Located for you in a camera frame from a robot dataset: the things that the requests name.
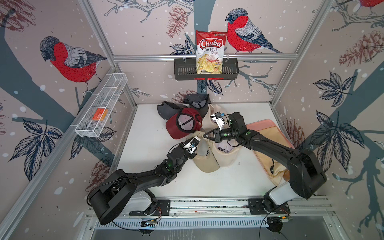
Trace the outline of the cream Colorado baseball cap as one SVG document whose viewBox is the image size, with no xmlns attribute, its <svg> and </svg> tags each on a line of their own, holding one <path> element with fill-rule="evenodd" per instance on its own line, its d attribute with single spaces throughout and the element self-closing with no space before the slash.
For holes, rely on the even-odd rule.
<svg viewBox="0 0 384 240">
<path fill-rule="evenodd" d="M 211 150 L 220 167 L 229 167 L 235 162 L 241 147 L 235 139 L 222 142 L 212 141 L 212 143 Z"/>
</svg>

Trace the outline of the khaki baseball cap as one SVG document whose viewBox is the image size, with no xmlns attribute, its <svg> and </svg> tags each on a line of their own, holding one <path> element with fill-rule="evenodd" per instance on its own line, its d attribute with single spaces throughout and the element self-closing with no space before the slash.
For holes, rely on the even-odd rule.
<svg viewBox="0 0 384 240">
<path fill-rule="evenodd" d="M 202 172 L 212 173 L 217 171 L 220 166 L 211 150 L 213 143 L 211 140 L 204 138 L 204 134 L 204 132 L 196 131 L 193 134 L 188 135 L 186 139 L 192 137 L 198 137 L 200 139 L 196 150 L 197 155 L 193 158 L 193 161 Z"/>
</svg>

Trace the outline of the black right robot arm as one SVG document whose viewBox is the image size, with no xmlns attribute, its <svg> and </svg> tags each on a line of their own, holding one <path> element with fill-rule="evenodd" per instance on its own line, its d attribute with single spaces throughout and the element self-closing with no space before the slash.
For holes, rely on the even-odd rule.
<svg viewBox="0 0 384 240">
<path fill-rule="evenodd" d="M 270 157 L 289 171 L 289 181 L 264 195 L 263 208 L 267 213 L 277 212 L 281 206 L 297 197 L 309 199 L 327 181 L 325 172 L 313 152 L 288 148 L 257 131 L 249 130 L 239 112 L 230 114 L 227 123 L 227 129 L 213 129 L 204 134 L 204 138 L 215 143 L 235 140 L 240 146 Z"/>
</svg>

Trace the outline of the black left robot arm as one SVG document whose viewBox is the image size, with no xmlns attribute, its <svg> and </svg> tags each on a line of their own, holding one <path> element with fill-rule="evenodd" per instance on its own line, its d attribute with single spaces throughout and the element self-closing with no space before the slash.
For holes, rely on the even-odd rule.
<svg viewBox="0 0 384 240">
<path fill-rule="evenodd" d="M 99 223 L 107 225 L 115 220 L 134 194 L 172 182 L 185 163 L 197 155 L 200 141 L 199 137 L 192 137 L 179 143 L 153 170 L 135 174 L 125 173 L 122 169 L 113 172 L 101 185 L 93 189 L 87 198 Z"/>
</svg>

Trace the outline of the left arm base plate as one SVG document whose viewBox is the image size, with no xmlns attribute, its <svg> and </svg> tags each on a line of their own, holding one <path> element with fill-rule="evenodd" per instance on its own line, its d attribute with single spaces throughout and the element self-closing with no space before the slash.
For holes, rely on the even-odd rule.
<svg viewBox="0 0 384 240">
<path fill-rule="evenodd" d="M 133 211 L 129 213 L 130 217 L 160 217 L 160 216 L 169 216 L 171 208 L 170 200 L 157 200 L 152 202 L 150 206 L 140 212 Z"/>
</svg>

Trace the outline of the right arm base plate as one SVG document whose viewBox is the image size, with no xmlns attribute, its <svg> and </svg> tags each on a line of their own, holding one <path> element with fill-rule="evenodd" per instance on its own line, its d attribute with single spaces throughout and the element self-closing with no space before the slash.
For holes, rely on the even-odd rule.
<svg viewBox="0 0 384 240">
<path fill-rule="evenodd" d="M 251 215 L 290 215 L 288 203 L 276 205 L 273 201 L 261 198 L 248 199 L 247 208 Z"/>
</svg>

